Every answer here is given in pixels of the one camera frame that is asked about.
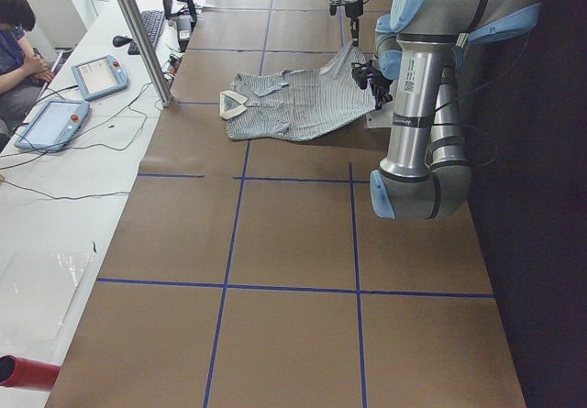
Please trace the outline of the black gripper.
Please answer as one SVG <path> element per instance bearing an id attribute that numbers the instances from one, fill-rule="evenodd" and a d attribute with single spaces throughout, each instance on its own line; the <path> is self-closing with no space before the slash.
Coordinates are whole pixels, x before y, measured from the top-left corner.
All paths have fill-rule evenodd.
<path id="1" fill-rule="evenodd" d="M 358 18 L 363 15 L 363 1 L 346 1 L 344 7 L 346 17 L 350 18 L 349 27 L 352 45 L 358 47 L 360 36 L 360 21 Z"/>
<path id="2" fill-rule="evenodd" d="M 351 76 L 361 90 L 371 89 L 376 110 L 381 110 L 386 101 L 393 100 L 390 93 L 393 81 L 383 76 L 382 72 L 375 67 L 373 60 L 365 63 L 352 62 Z"/>

